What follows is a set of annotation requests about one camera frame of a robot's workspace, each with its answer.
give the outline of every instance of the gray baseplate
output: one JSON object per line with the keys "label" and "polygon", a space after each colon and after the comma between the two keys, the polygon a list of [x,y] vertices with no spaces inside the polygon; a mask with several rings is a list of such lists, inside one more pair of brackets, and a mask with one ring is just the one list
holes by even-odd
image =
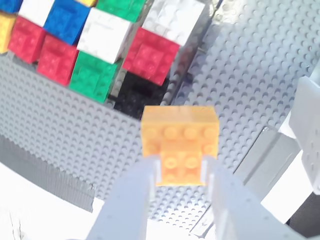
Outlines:
{"label": "gray baseplate", "polygon": [[[225,0],[217,11],[202,46],[207,52],[191,65],[185,104],[215,106],[218,158],[232,171],[265,124],[282,124],[298,78],[318,62],[319,12],[316,0]],[[0,56],[0,134],[93,184],[100,199],[142,157],[138,121],[39,76],[10,55]],[[202,187],[159,187],[150,217],[190,230],[209,205]]]}

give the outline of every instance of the white surface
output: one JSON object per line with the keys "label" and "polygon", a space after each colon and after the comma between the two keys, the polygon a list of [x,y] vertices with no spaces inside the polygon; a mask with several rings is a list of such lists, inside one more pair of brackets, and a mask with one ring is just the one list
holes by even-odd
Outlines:
{"label": "white surface", "polygon": [[[78,208],[27,181],[0,163],[0,239],[84,240],[104,201],[93,202],[93,213]],[[197,240],[184,229],[147,220],[146,240]]]}
{"label": "white surface", "polygon": [[[17,216],[21,231],[31,240],[83,240],[104,204],[95,198],[90,213],[48,193],[1,163],[0,189],[0,209]],[[7,229],[0,227],[0,236],[3,231]]]}
{"label": "white surface", "polygon": [[43,27],[55,0],[23,0],[19,15]]}
{"label": "white surface", "polygon": [[204,7],[197,0],[155,0],[142,27],[184,46]]}
{"label": "white surface", "polygon": [[132,23],[92,7],[77,49],[115,63],[122,54]]}

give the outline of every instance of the gray plastic piece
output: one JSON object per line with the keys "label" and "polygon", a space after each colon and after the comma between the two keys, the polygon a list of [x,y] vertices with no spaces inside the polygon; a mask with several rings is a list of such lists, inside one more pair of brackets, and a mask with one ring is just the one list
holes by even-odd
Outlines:
{"label": "gray plastic piece", "polygon": [[265,127],[234,175],[261,202],[299,152],[295,139]]}
{"label": "gray plastic piece", "polygon": [[155,157],[123,174],[104,203],[87,240],[145,240],[149,203],[156,185]]}
{"label": "gray plastic piece", "polygon": [[230,171],[215,162],[212,208],[217,240],[305,240],[268,212]]}
{"label": "gray plastic piece", "polygon": [[212,207],[209,206],[196,225],[191,229],[190,233],[196,235],[198,238],[204,239],[211,228],[214,228],[214,214]]}
{"label": "gray plastic piece", "polygon": [[219,35],[198,65],[185,104],[215,106],[218,159],[231,171],[265,125],[280,127],[298,79],[317,64],[319,11],[314,0],[224,0],[217,11],[213,22],[220,29],[212,26],[208,35]]}
{"label": "gray plastic piece", "polygon": [[0,136],[0,162],[49,193],[92,212],[95,190]]}

